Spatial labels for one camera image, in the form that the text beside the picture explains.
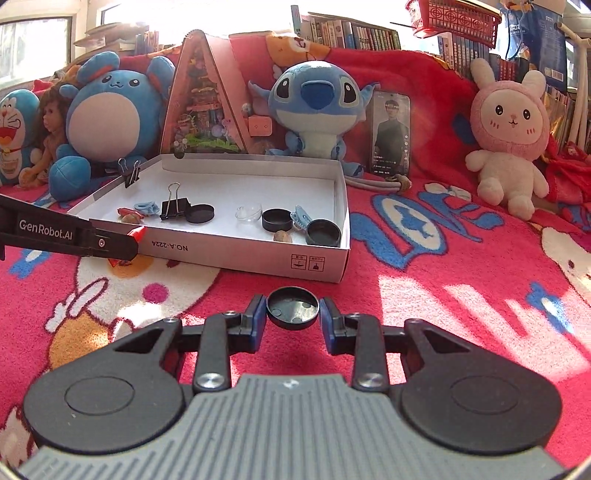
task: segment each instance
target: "plush toy eye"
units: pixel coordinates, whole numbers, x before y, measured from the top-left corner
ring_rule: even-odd
[[[290,80],[283,79],[280,81],[279,85],[277,85],[277,90],[275,91],[279,98],[289,98],[290,97]]]
[[[345,90],[345,97],[343,98],[345,103],[353,103],[355,100],[357,100],[357,94],[355,93],[353,85],[351,85],[349,82],[345,82],[343,84],[343,88]]]

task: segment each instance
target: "gray ribbed surface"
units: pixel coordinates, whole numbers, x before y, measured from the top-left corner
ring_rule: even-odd
[[[542,449],[450,452],[411,430],[386,396],[340,375],[243,375],[236,388],[197,395],[147,445],[98,457],[42,448],[20,471],[30,480],[548,480],[561,468]]]

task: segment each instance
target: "black round container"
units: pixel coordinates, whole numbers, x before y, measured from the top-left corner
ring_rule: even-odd
[[[285,330],[304,330],[318,316],[318,299],[300,287],[282,287],[267,298],[267,316]]]
[[[215,217],[215,209],[206,203],[191,205],[185,208],[185,220],[189,223],[207,223]]]
[[[306,228],[306,243],[308,245],[338,247],[340,237],[340,228],[329,220],[312,220]]]
[[[293,227],[291,212],[282,208],[272,208],[262,213],[262,227],[268,232],[276,233],[279,230],[288,232]]]

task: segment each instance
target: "man in black shirt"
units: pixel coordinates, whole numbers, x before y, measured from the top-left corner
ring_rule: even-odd
[[[398,170],[402,167],[404,143],[408,141],[408,128],[397,119],[398,102],[396,100],[387,100],[384,106],[388,119],[378,125],[374,154],[382,157],[384,163],[394,164],[392,166]]]

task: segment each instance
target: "blue ball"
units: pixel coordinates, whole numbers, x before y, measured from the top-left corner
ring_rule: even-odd
[[[70,155],[57,160],[49,170],[49,193],[57,202],[69,202],[88,192],[90,163]]]

